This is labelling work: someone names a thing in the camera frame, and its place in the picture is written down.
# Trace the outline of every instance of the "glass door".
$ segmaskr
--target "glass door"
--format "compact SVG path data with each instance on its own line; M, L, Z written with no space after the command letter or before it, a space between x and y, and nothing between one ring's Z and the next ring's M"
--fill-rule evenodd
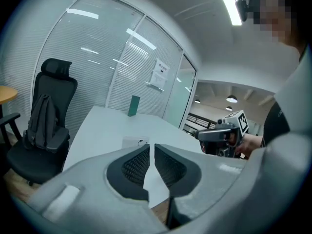
M183 119L188 101L191 96L196 75L195 68L182 57L181 68L175 79L163 119L179 128Z

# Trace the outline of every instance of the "table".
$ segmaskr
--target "table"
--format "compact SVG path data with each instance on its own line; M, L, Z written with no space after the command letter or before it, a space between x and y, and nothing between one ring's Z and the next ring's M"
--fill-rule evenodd
M15 88L7 86L0 86L0 119L3 118L2 104L13 100L18 95L18 91ZM5 126L1 127L2 136L4 142L8 148L11 147L8 134L6 133Z
M157 116L137 114L128 117L124 111L94 106L75 136L63 170L81 160L121 149L125 136L150 138L150 168L143 186L149 191L150 208L169 196L169 190L154 164L155 143L204 155L198 140Z

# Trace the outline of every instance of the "round wooden table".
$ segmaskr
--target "round wooden table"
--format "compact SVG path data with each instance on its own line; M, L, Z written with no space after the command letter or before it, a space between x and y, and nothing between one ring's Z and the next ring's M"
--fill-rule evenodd
M7 86L0 86L0 119L3 118L2 104L13 100L18 95L18 91L15 88ZM1 127L2 136L5 144L11 147L8 134L6 133L5 126Z

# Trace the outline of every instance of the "hand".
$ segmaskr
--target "hand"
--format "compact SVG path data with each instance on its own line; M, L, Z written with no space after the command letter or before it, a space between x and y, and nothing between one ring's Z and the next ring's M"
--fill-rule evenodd
M236 147L235 153L242 153L249 157L253 150L261 146L262 136L254 136L250 134L245 134L242 143Z

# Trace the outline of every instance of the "office chair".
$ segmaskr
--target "office chair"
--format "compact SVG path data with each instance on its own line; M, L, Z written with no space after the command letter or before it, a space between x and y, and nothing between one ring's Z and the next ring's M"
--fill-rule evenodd
M20 176L33 183L42 184L61 172L69 147L69 131L65 128L65 117L71 99L77 89L77 81L69 77L69 67L72 63L58 59L47 59L41 66L37 75L33 96L33 106L41 94L52 97L57 118L55 135L47 149L56 150L49 152L38 147L31 150L25 149L22 137L15 124L15 119L20 114L13 113L0 120L0 126L10 124L18 142L8 151L7 161L11 168Z

